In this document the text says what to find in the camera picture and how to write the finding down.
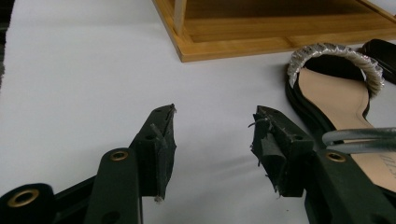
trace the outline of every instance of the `black sandal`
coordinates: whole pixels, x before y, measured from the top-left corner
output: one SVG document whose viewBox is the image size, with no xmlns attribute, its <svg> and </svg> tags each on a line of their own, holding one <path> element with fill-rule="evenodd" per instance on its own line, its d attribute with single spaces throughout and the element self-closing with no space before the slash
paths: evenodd
<svg viewBox="0 0 396 224">
<path fill-rule="evenodd" d="M 384 85 L 377 61 L 349 47 L 315 44 L 292 54 L 288 75 L 288 99 L 319 148 L 350 154 L 395 201 L 396 128 L 375 129 L 365 118 Z"/>
</svg>

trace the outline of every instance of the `sandal insole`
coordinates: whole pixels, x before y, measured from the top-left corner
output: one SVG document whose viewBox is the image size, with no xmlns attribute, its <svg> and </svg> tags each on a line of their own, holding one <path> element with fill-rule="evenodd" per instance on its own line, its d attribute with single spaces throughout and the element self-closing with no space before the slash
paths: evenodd
<svg viewBox="0 0 396 224">
<path fill-rule="evenodd" d="M 363 117 L 369 103 L 363 82 L 302 68 L 298 83 L 304 98 L 326 115 L 336 130 L 373 127 Z M 396 152 L 352 154 L 351 157 L 373 183 L 396 192 Z"/>
</svg>

